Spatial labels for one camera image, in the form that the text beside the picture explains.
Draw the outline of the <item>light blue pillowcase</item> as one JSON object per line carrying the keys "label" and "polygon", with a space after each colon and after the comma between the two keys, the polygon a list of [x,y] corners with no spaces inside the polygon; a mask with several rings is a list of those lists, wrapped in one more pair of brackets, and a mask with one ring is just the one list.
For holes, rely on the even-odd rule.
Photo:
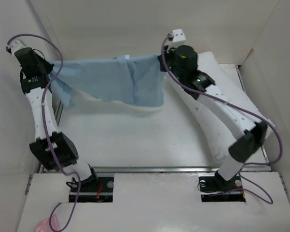
{"label": "light blue pillowcase", "polygon": [[51,89],[65,107],[70,106],[72,90],[81,90],[96,99],[120,101],[140,107],[164,104],[163,79],[157,55],[131,58],[53,61]]}

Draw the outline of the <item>white pillow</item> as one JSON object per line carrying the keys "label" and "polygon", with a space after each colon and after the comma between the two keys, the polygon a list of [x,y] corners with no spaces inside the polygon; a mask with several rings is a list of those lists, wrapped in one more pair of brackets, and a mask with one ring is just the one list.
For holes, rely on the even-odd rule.
{"label": "white pillow", "polygon": [[274,131],[250,98],[229,78],[212,53],[180,57],[163,52],[161,66],[193,113],[215,162],[244,164]]}

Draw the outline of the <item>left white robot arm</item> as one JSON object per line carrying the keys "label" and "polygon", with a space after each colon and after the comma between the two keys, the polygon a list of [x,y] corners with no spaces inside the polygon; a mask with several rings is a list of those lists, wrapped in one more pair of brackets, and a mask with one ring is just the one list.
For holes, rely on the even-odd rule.
{"label": "left white robot arm", "polygon": [[75,184],[89,192],[98,188],[98,177],[88,164],[81,163],[74,143],[59,131],[52,107],[52,91],[48,86],[54,65],[34,49],[22,46],[12,50],[20,63],[21,89],[31,105],[35,123],[35,139],[30,151],[48,171],[72,173]]}

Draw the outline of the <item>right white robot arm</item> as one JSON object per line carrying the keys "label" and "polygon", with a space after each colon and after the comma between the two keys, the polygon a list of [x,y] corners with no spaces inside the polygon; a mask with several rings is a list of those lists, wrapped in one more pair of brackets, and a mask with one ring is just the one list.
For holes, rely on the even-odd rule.
{"label": "right white robot arm", "polygon": [[268,125],[259,111],[230,103],[217,82],[198,69],[198,54],[191,46],[161,47],[160,69],[172,78],[172,86],[199,122],[214,160],[220,167],[210,185],[224,191],[267,137]]}

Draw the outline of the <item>pink cloth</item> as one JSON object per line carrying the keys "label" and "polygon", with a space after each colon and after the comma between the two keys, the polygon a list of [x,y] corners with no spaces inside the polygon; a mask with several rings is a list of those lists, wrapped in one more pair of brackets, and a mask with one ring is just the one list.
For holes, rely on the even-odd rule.
{"label": "pink cloth", "polygon": [[47,218],[40,222],[36,229],[35,232],[52,232],[50,225],[49,225],[49,220],[51,220],[51,225],[55,231],[60,230],[60,225],[58,223],[58,219],[56,215],[53,215],[51,218]]}

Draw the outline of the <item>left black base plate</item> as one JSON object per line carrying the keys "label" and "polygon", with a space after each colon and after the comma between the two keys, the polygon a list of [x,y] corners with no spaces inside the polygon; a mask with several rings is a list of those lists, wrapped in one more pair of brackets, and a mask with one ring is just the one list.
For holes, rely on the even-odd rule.
{"label": "left black base plate", "polygon": [[111,203],[113,201],[114,177],[100,176],[97,181],[81,185],[78,203]]}

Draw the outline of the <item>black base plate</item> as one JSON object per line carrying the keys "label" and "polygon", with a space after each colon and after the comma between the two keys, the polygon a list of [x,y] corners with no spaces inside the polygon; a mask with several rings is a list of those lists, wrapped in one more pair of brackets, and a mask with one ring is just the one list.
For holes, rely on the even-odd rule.
{"label": "black base plate", "polygon": [[215,176],[200,176],[197,187],[201,192],[202,203],[246,202],[238,175],[227,182]]}
{"label": "black base plate", "polygon": [[111,203],[113,201],[114,177],[100,176],[97,181],[81,185],[78,203]]}

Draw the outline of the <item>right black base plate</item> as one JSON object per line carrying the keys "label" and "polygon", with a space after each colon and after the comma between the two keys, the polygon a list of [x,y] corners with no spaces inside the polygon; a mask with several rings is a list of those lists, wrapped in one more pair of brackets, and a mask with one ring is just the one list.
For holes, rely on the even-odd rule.
{"label": "right black base plate", "polygon": [[215,176],[200,176],[197,187],[201,192],[202,203],[246,202],[238,175],[227,182]]}

